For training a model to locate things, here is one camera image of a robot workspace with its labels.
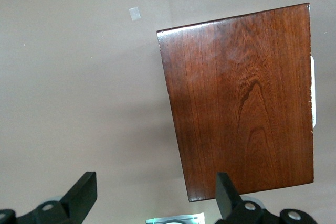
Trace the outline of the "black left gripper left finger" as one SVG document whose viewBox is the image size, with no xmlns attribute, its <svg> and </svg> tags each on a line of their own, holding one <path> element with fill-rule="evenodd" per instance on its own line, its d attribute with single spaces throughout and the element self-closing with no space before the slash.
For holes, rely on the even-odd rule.
<svg viewBox="0 0 336 224">
<path fill-rule="evenodd" d="M 44 202 L 20 217 L 2 209 L 1 223 L 83 223 L 97 197 L 97 174 L 85 172 L 60 200 Z"/>
</svg>

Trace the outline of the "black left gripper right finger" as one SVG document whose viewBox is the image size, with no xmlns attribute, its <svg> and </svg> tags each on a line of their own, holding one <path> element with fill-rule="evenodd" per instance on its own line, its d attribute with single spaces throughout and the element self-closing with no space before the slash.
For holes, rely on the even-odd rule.
<svg viewBox="0 0 336 224">
<path fill-rule="evenodd" d="M 221 214 L 217 223 L 316 223 L 306 212 L 283 209 L 279 216 L 251 200 L 243 200 L 227 173 L 217 173 L 215 199 Z"/>
</svg>

